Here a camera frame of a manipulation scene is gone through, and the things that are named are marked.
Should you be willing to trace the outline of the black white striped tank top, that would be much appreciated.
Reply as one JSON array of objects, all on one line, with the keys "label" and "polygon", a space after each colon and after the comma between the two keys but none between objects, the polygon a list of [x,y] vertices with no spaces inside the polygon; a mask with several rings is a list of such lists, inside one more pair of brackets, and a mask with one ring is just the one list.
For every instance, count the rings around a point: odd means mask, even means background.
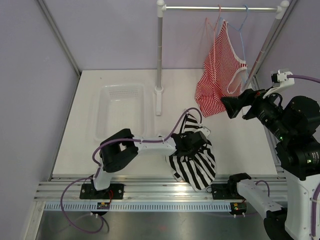
[{"label": "black white striped tank top", "polygon": [[[191,110],[198,111],[199,120],[190,113]],[[177,127],[180,127],[179,134],[198,132],[199,128],[204,127],[201,112],[195,107],[186,109],[169,133],[170,137],[175,133]],[[217,165],[209,136],[207,137],[207,143],[195,155],[166,156],[165,161],[171,168],[175,180],[187,182],[195,191],[208,188],[215,180]]]}]

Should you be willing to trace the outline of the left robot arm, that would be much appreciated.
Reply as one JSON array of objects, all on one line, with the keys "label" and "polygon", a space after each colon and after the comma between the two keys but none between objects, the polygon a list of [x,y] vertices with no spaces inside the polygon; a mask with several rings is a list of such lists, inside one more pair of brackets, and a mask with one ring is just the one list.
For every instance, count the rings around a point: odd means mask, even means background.
[{"label": "left robot arm", "polygon": [[81,200],[116,199],[123,196],[124,185],[111,183],[114,173],[124,169],[139,155],[159,155],[165,157],[191,158],[208,143],[210,130],[201,127],[194,132],[172,133],[167,137],[145,138],[134,136],[129,128],[115,133],[93,152],[92,160],[98,164],[97,172],[89,183],[83,183]]}]

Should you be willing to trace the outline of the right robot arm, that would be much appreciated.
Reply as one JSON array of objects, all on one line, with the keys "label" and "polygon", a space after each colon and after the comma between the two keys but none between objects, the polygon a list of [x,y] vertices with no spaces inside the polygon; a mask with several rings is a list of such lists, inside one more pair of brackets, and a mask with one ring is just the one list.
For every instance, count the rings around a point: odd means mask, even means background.
[{"label": "right robot arm", "polygon": [[272,240],[317,240],[320,237],[320,144],[314,133],[320,124],[318,103],[295,96],[282,107],[279,93],[247,89],[236,97],[222,97],[228,116],[235,118],[249,107],[244,120],[258,119],[277,139],[276,155],[287,185],[287,205],[264,194],[246,173],[231,175],[227,193],[243,197],[263,219]]}]

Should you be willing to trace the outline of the pink wire hanger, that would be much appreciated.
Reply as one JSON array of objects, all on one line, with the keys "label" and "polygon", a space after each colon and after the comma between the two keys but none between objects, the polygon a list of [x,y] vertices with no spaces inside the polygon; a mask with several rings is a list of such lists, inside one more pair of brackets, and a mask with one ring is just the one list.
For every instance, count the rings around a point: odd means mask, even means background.
[{"label": "pink wire hanger", "polygon": [[214,24],[214,26],[211,24],[211,22],[209,21],[208,18],[205,19],[205,23],[209,24],[209,26],[211,27],[211,30],[213,31],[213,39],[212,39],[212,46],[210,48],[210,51],[208,53],[208,57],[209,57],[209,70],[210,70],[210,74],[211,74],[211,79],[214,81],[216,78],[216,46],[215,46],[215,41],[216,41],[216,37],[217,37],[217,31],[218,31],[218,23],[221,17],[221,5],[218,4],[218,17],[217,20]]}]

